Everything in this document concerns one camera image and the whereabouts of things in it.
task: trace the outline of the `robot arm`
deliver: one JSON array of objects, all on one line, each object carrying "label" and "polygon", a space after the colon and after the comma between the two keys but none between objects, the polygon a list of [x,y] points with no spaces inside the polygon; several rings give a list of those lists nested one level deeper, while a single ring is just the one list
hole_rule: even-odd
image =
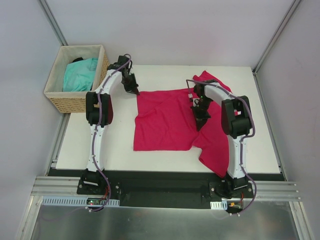
[{"label": "robot arm", "polygon": [[123,84],[127,93],[139,94],[136,77],[131,72],[131,68],[132,61],[125,55],[119,56],[117,62],[108,66],[106,76],[100,86],[85,96],[85,115],[90,124],[91,140],[86,170],[79,182],[83,191],[102,195],[106,191],[106,181],[97,171],[96,165],[101,171],[105,168],[101,150],[104,145],[105,131],[114,116],[111,94],[120,83]]},{"label": "robot arm", "polygon": [[[223,132],[227,135],[229,143],[229,166],[226,176],[227,186],[217,189],[215,192],[222,197],[228,197],[232,191],[248,185],[248,179],[243,171],[243,169],[246,171],[247,142],[244,136],[249,134],[252,123],[243,103],[239,99],[231,97],[228,91],[223,90],[217,81],[209,80],[205,81],[204,84],[195,83],[193,91],[199,97],[197,105],[191,107],[198,131],[210,118],[208,113],[210,103],[215,101],[221,106],[221,126]],[[239,98],[244,100],[250,109],[248,97],[241,96]]]}]

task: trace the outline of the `black mounting bracket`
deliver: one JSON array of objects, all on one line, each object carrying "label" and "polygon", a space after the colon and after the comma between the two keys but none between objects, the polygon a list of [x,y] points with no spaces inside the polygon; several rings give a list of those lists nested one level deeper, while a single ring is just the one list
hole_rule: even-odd
[{"label": "black mounting bracket", "polygon": [[[247,96],[240,96],[250,109]],[[221,125],[223,132],[234,139],[241,135],[248,135],[252,124],[244,104],[238,99],[227,99],[221,102]]]},{"label": "black mounting bracket", "polygon": [[82,174],[77,194],[81,195],[104,195],[106,193],[107,182],[98,171],[89,171],[86,169]]},{"label": "black mounting bracket", "polygon": [[[107,93],[100,94],[101,106],[102,106],[102,117],[101,117],[101,127],[109,125],[114,117],[114,111],[112,108],[111,96]],[[97,106],[98,104],[98,94],[93,91],[88,91],[85,95],[85,117],[89,124],[98,124],[100,110]]]},{"label": "black mounting bracket", "polygon": [[231,179],[231,177],[227,175],[224,179],[221,179],[221,181],[210,182],[209,192],[212,198],[216,198],[217,196],[225,199],[238,198],[241,196],[241,193],[244,194],[245,198],[253,197],[253,188],[251,183],[248,182],[247,177]]}]

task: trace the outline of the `teal cloth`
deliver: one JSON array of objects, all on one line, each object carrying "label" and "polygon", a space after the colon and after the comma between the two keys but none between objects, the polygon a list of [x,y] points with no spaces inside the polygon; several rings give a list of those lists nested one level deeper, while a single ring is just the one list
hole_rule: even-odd
[{"label": "teal cloth", "polygon": [[89,58],[68,64],[63,77],[63,91],[90,91],[94,83],[97,64],[98,58]]}]

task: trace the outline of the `wicker basket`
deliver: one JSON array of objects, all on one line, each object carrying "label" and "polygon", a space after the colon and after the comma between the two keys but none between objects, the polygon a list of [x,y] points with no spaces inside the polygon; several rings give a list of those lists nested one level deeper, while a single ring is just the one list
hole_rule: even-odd
[{"label": "wicker basket", "polygon": [[99,87],[107,74],[109,62],[102,45],[62,46],[44,89],[45,96],[50,99],[60,113],[86,112],[86,91],[62,91],[67,65],[80,57],[83,59],[98,58],[92,91]]}]

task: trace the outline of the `gray wall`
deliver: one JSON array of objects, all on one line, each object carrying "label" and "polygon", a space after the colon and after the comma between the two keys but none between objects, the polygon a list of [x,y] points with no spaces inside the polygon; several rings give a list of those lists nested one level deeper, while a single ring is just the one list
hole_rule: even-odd
[{"label": "gray wall", "polygon": [[292,0],[47,2],[70,45],[103,44],[111,62],[254,67]]},{"label": "gray wall", "polygon": [[0,7],[0,238],[17,234],[60,113],[43,95],[59,43],[36,0]]},{"label": "gray wall", "polygon": [[320,1],[305,0],[258,72],[289,180],[320,239]]}]

